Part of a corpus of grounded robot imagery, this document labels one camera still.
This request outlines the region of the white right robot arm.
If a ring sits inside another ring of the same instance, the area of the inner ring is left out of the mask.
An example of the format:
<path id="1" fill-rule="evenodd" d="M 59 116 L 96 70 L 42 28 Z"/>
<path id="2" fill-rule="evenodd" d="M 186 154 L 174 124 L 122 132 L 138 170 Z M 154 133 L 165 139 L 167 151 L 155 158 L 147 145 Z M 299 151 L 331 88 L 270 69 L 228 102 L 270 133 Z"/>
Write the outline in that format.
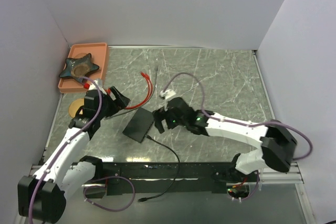
<path id="1" fill-rule="evenodd" d="M 153 116 L 160 133 L 164 132 L 165 122 L 168 129 L 183 126 L 195 135 L 229 138 L 254 147 L 253 151 L 234 158 L 229 174 L 235 181 L 267 167 L 281 173 L 290 170 L 297 141 L 280 122 L 235 121 L 212 111 L 194 110 L 181 97 L 155 110 Z"/>

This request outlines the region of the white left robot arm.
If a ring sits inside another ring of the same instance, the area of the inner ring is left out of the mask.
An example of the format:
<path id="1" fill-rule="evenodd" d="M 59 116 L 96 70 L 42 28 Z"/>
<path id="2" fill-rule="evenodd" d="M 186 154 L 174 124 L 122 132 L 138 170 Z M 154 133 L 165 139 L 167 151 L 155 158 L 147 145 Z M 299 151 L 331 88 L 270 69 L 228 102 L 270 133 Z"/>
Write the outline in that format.
<path id="1" fill-rule="evenodd" d="M 125 109 L 130 99 L 115 87 L 106 92 L 92 84 L 83 99 L 83 105 L 71 119 L 61 143 L 32 176 L 23 176 L 17 185 L 18 213 L 29 220 L 56 223 L 65 211 L 67 199 L 87 181 L 98 183 L 103 179 L 102 160 L 85 157 L 70 167 L 81 150 L 100 128 L 104 118 Z"/>

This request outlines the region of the black network switch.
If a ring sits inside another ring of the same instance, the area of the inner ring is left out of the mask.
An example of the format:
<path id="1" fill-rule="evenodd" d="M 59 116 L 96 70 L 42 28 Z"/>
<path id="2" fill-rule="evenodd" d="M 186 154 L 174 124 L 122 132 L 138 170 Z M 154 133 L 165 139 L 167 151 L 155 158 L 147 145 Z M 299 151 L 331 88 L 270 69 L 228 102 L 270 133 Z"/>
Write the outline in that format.
<path id="1" fill-rule="evenodd" d="M 138 143 L 142 143 L 153 123 L 153 113 L 144 108 L 139 108 L 123 130 L 122 134 Z"/>

